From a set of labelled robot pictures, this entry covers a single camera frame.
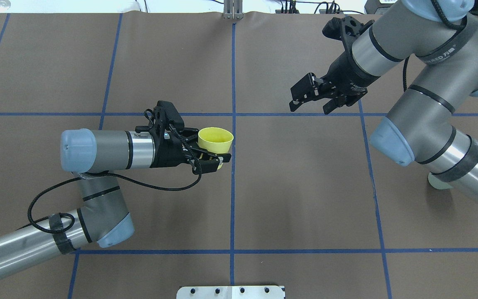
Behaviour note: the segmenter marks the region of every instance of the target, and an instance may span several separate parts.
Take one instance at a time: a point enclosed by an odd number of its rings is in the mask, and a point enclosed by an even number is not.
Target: yellow cup
[[[199,131],[199,147],[216,154],[226,154],[230,150],[234,135],[220,127],[205,127]]]

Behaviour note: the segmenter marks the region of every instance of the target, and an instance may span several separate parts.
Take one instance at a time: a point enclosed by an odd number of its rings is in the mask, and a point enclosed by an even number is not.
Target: robotic arm
[[[0,237],[0,279],[61,254],[68,254],[91,242],[107,248],[129,238],[134,226],[121,193],[118,174],[109,170],[175,167],[192,165],[193,173],[216,172],[230,154],[215,154],[198,146],[198,129],[184,127],[182,117],[170,102],[159,101],[154,110],[146,110],[148,125],[134,131],[68,130],[61,135],[61,164],[78,181],[84,206],[68,213],[32,220]],[[180,189],[156,189],[180,191]]]
[[[415,54],[427,66],[404,92],[370,143],[396,163],[427,167],[478,203],[478,141],[449,124],[457,108],[478,97],[478,18],[473,0],[400,0],[377,22],[332,19],[322,33],[345,51],[321,78],[309,73],[291,88],[290,110],[330,98],[328,114],[362,98],[380,76]]]

